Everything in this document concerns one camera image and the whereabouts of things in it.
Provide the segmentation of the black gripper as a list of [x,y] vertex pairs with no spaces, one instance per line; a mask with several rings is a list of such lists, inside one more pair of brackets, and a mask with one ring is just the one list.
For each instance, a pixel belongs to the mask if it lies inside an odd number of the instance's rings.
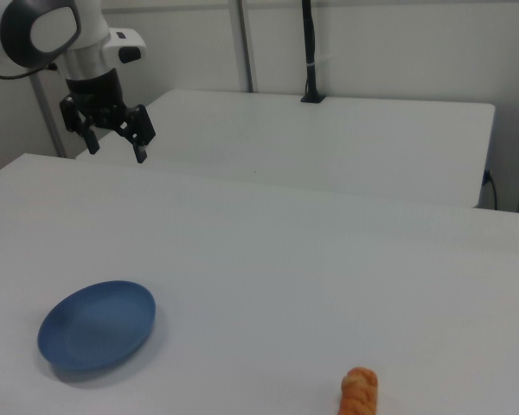
[[83,138],[90,154],[99,150],[95,125],[114,128],[132,145],[137,162],[146,160],[146,148],[156,136],[154,126],[144,105],[125,106],[116,71],[88,80],[67,80],[67,87],[70,96],[60,102],[64,125]]

